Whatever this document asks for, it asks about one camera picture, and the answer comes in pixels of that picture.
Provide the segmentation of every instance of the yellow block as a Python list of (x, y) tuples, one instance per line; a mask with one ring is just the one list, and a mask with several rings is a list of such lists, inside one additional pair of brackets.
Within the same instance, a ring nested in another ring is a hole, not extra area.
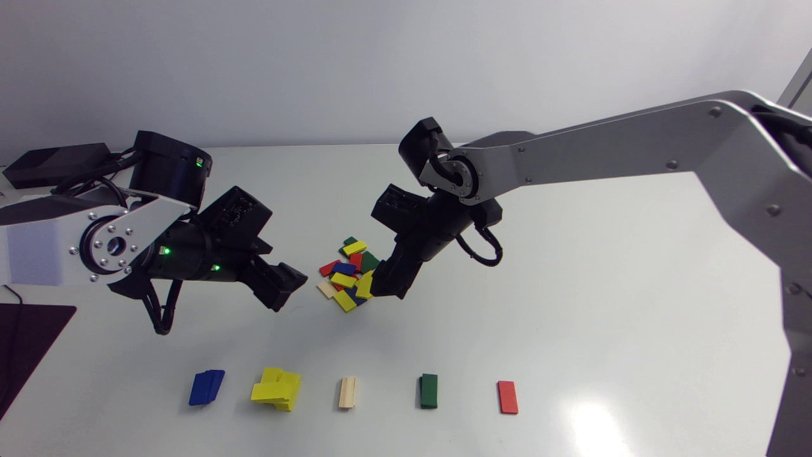
[(316, 287), (318, 287), (318, 289), (321, 290), (322, 294), (324, 294), (324, 296), (327, 297), (328, 299), (333, 298), (333, 295), (336, 295), (338, 293), (338, 290), (336, 290), (335, 287), (333, 287), (333, 285), (328, 280), (324, 280), (318, 283)]
[(355, 254), (356, 252), (361, 252), (364, 249), (366, 249), (366, 243), (364, 242), (354, 242), (351, 245), (346, 245), (345, 247), (341, 248), (346, 255)]
[(370, 270), (364, 273), (364, 276), (361, 276), (360, 280), (358, 280), (356, 297), (363, 298), (364, 300), (369, 300), (372, 298), (372, 294), (369, 292), (369, 288), (372, 287), (372, 271), (373, 270)]
[(352, 276), (347, 276), (343, 273), (335, 273), (332, 278), (330, 278), (333, 284), (338, 284), (343, 287), (352, 288), (355, 285), (355, 281), (358, 281), (356, 278)]
[(339, 303), (339, 306), (344, 310), (344, 312), (350, 312), (358, 307), (358, 305), (355, 304), (355, 301), (352, 300), (352, 297), (347, 294), (346, 290), (342, 290), (336, 295), (333, 295), (333, 298), (335, 298), (335, 301)]
[(281, 368), (276, 367), (268, 367), (262, 370), (262, 378), (260, 378), (260, 383), (264, 384), (266, 382), (276, 382), (279, 381), (279, 376), (283, 373)]

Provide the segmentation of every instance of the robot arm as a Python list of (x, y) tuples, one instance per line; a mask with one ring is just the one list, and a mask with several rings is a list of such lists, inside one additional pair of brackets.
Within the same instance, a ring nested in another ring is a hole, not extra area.
[(457, 148), (429, 118), (399, 152), (431, 198), (390, 185), (373, 217), (397, 246), (372, 293), (403, 298), (420, 266), (471, 224), (496, 249), (495, 197), (527, 185), (695, 172), (723, 218), (780, 266), (784, 329), (792, 350), (767, 454), (812, 444), (812, 120), (746, 92), (727, 92), (543, 135), (501, 132)]

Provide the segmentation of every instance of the white table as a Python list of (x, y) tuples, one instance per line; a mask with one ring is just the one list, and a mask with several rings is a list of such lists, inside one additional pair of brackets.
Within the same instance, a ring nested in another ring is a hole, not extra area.
[[(259, 198), (268, 261), (307, 284), (274, 314), (241, 284), (187, 283), (167, 337), (106, 287), (20, 286), (79, 310), (0, 422), (0, 455), (764, 455), (789, 357), (778, 269), (693, 175), (504, 195), (501, 265), (450, 245), (404, 301), (345, 315), (316, 269), (350, 235), (390, 254), (369, 217), (390, 182), (427, 194), (396, 146), (209, 152), (205, 205), (232, 185)], [(294, 412), (248, 400), (266, 366), (301, 373)], [(211, 368), (217, 400), (189, 407)], [(434, 411), (416, 405), (423, 372), (439, 374)], [(359, 377), (349, 412), (342, 376)], [(499, 380), (518, 416), (499, 414)]]

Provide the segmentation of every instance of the black cable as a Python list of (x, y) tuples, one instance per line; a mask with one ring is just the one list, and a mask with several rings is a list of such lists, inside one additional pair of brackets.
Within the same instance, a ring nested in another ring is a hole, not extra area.
[(16, 290), (12, 289), (7, 285), (4, 285), (3, 287), (5, 287), (6, 289), (8, 289), (9, 292), (17, 296), (17, 299), (19, 300), (19, 305), (17, 305), (17, 316), (15, 317), (14, 320), (14, 326), (11, 328), (11, 342), (8, 345), (8, 361), (6, 364), (6, 382), (3, 383), (2, 392), (0, 393), (0, 403), (3, 403), (3, 401), (6, 400), (8, 389), (9, 387), (11, 387), (12, 380), (11, 372), (14, 368), (14, 364), (11, 362), (11, 360), (14, 358), (15, 343), (17, 341), (19, 322), (22, 320), (23, 316), (23, 305), (24, 305), (23, 298), (19, 294), (17, 294)]
[(462, 235), (457, 235), (455, 239), (457, 240), (457, 244), (460, 245), (462, 250), (465, 251), (465, 254), (471, 256), (471, 259), (476, 260), (477, 262), (487, 266), (487, 267), (495, 267), (499, 265), (499, 262), (502, 261), (502, 245), (499, 244), (499, 240), (496, 239), (496, 236), (488, 230), (487, 227), (477, 228), (477, 232), (485, 239), (491, 246), (494, 247), (494, 251), (496, 253), (495, 259), (486, 259), (471, 249), (471, 246), (468, 246), (468, 243), (462, 238)]
[(180, 287), (183, 284), (184, 282), (181, 280), (172, 281), (169, 294), (166, 296), (166, 305), (163, 307), (163, 316), (161, 315), (161, 302), (158, 300), (158, 294), (151, 284), (147, 295), (141, 299), (149, 314), (149, 319), (153, 323), (155, 333), (158, 335), (167, 335), (172, 330), (172, 322), (175, 320), (175, 305), (178, 302)]
[(136, 163), (138, 163), (141, 159), (144, 158), (144, 154), (141, 153), (139, 150), (134, 150), (133, 148), (125, 150), (122, 155), (129, 154), (132, 152), (132, 155), (125, 159), (117, 160), (113, 163), (108, 163), (107, 165), (103, 165), (95, 170), (90, 172), (80, 173), (78, 175), (74, 175), (65, 179), (54, 187), (51, 190), (51, 193), (54, 195), (57, 194), (65, 194), (70, 188), (79, 184), (80, 182), (87, 181), (91, 178), (103, 177), (105, 175), (109, 175), (111, 173), (120, 172), (125, 168), (129, 168)]

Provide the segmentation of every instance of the metal bolt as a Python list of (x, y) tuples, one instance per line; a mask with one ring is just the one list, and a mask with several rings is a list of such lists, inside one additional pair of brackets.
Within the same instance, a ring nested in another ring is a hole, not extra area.
[(778, 205), (770, 205), (767, 207), (766, 211), (770, 217), (776, 217), (777, 215), (781, 214), (781, 207)]
[(803, 289), (798, 283), (793, 282), (792, 284), (787, 286), (786, 290), (788, 294), (798, 295), (801, 293)]

